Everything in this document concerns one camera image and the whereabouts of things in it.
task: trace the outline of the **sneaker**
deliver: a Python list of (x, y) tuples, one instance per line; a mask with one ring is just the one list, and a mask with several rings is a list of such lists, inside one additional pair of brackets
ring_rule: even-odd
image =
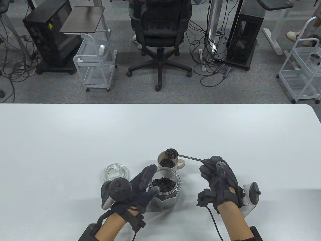
[(136, 45), (136, 47), (138, 49), (142, 49), (143, 48), (142, 45), (139, 42), (137, 42), (136, 35), (133, 36), (133, 43)]
[[(295, 41), (298, 39), (300, 33), (301, 33), (301, 30), (298, 31), (298, 32), (291, 32), (291, 31), (290, 31), (290, 32), (288, 32), (288, 33), (286, 34), (286, 36), (288, 37), (288, 39), (290, 39), (290, 40), (292, 40), (293, 42), (295, 42)], [(311, 41), (305, 40), (305, 41), (303, 41), (302, 45), (304, 45), (304, 46), (309, 46), (310, 43), (311, 43)]]

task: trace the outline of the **chair base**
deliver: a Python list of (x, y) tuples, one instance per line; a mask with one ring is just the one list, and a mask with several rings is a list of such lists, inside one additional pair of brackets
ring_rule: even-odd
[(186, 74), (187, 77), (192, 76), (192, 68), (191, 67), (181, 65), (179, 63), (168, 60), (168, 58), (170, 56), (172, 56), (173, 54), (179, 55), (179, 48), (174, 48), (174, 49), (168, 51), (167, 53), (164, 53), (164, 48), (158, 48), (157, 53), (154, 53), (147, 48), (143, 49), (142, 52), (148, 54), (152, 58), (152, 60), (149, 60), (143, 64), (140, 64), (140, 65), (135, 65), (133, 67), (130, 67), (128, 69), (128, 72), (126, 73), (126, 75), (128, 77), (131, 77), (133, 75), (133, 71), (135, 71), (135, 70), (139, 70), (139, 69), (146, 68), (146, 67), (156, 67), (158, 69), (158, 84), (155, 86), (155, 90), (157, 92), (160, 91), (162, 88), (163, 67), (164, 66), (170, 66), (170, 67), (185, 70), (185, 71), (187, 71), (187, 74)]

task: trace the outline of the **glass jar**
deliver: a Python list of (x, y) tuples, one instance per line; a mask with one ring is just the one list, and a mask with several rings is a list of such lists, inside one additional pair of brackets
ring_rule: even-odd
[(153, 188), (153, 181), (155, 179), (160, 179), (162, 177), (167, 177), (170, 180), (176, 182), (176, 185), (173, 190), (169, 192), (160, 192), (157, 194), (155, 198), (152, 199), (151, 204), (156, 206), (160, 211), (172, 208), (175, 206), (175, 203), (178, 200), (179, 197), (179, 191), (182, 187), (181, 180), (179, 178), (179, 175), (176, 171), (168, 168), (168, 167), (159, 167), (152, 177), (151, 181), (148, 185), (148, 190), (151, 190)]
[(114, 163), (109, 166), (107, 166), (103, 173), (103, 180), (106, 181), (112, 181), (118, 177), (128, 178), (128, 170), (124, 165), (121, 165), (119, 163)]

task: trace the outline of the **finger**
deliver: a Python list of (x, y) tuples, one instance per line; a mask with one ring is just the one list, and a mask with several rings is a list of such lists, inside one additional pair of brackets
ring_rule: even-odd
[(146, 170), (147, 168), (148, 168), (148, 166), (145, 167), (137, 176), (135, 176), (135, 177), (131, 180), (131, 183), (139, 183), (139, 181), (140, 181), (143, 173), (145, 172), (145, 170)]
[(201, 173), (206, 174), (208, 176), (210, 176), (211, 173), (213, 172), (211, 169), (209, 169), (205, 165), (200, 166), (200, 171), (201, 171)]
[(139, 181), (139, 185), (138, 185), (138, 189), (141, 191), (145, 191), (150, 180), (152, 179), (152, 177), (154, 176), (154, 174), (157, 171), (157, 166), (156, 165), (150, 165), (147, 166), (143, 172), (142, 172), (142, 176), (141, 179)]
[(208, 182), (210, 182), (210, 180), (211, 180), (211, 178), (208, 175), (203, 174), (203, 173), (201, 173), (201, 177), (204, 178)]
[(204, 164), (204, 163), (211, 163), (211, 159), (208, 159), (208, 158), (207, 158), (207, 159), (204, 159), (204, 161), (206, 161), (206, 162), (203, 162), (203, 164)]
[(218, 176), (224, 176), (224, 169), (226, 168), (226, 163), (219, 161), (216, 163), (216, 170)]
[(204, 166), (206, 166), (209, 170), (215, 171), (216, 170), (216, 164), (210, 164), (212, 161), (209, 161), (209, 163), (203, 162)]
[(149, 190), (148, 192), (146, 192), (145, 196), (146, 198), (151, 201), (154, 197), (157, 196), (157, 194), (159, 193), (160, 188), (159, 187), (153, 187), (151, 190)]
[(219, 162), (219, 161), (224, 161), (223, 158), (221, 158), (220, 156), (212, 156), (211, 157), (211, 161), (212, 162)]

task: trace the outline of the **gray carpet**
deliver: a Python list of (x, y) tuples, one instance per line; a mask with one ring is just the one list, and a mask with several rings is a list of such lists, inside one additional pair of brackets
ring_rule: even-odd
[[(111, 37), (114, 48), (118, 49), (117, 64), (111, 91), (104, 89), (85, 89), (77, 74), (69, 75), (63, 73), (44, 73), (40, 76), (32, 76), (21, 83), (15, 83), (15, 103), (290, 103), (290, 96), (283, 84), (275, 78), (280, 70), (285, 56), (278, 56), (270, 46), (262, 31), (260, 31), (250, 71), (235, 69), (228, 78), (217, 87), (207, 88), (200, 85), (201, 76), (193, 73), (191, 78), (186, 73), (176, 69), (166, 68), (163, 74), (163, 88), (155, 92), (154, 86), (157, 83), (157, 70), (144, 69), (135, 71), (131, 78), (125, 73), (128, 67), (138, 62), (149, 59), (148, 56), (141, 56), (140, 51), (131, 42), (134, 32), (131, 29), (128, 16), (128, 2), (114, 0), (112, 3), (103, 1), (106, 6), (105, 16), (108, 27), (112, 29)], [(293, 42), (285, 36), (288, 31), (297, 31), (314, 12), (314, 0), (294, 1), (295, 7), (282, 30), (278, 39), (283, 49), (290, 49)], [(72, 6), (92, 5), (92, 1), (71, 0)], [(235, 4), (235, 0), (228, 3), (228, 11)], [(194, 5), (192, 20), (201, 27), (206, 27), (206, 13), (208, 0), (205, 4)], [(22, 19), (26, 12), (24, 0), (15, 0), (11, 4), (8, 16), (19, 34), (27, 34), (22, 25)], [(280, 11), (267, 12), (263, 28), (273, 29)], [(231, 26), (233, 18), (230, 17), (228, 25)], [(190, 40), (194, 35), (187, 32)], [(17, 46), (15, 39), (10, 42)], [(180, 56), (173, 56), (172, 60), (193, 67), (196, 63), (189, 53), (189, 43), (185, 42), (180, 46)], [(5, 56), (4, 46), (0, 46), (0, 61)], [(8, 60), (22, 60), (17, 52), (9, 52)], [(211, 76), (204, 81), (206, 85), (213, 85), (222, 80), (222, 75)], [(6, 94), (10, 94), (12, 88), (9, 82), (0, 77), (0, 88)], [(314, 101), (300, 101), (299, 104), (308, 104), (315, 110), (321, 120), (321, 106), (314, 104)]]

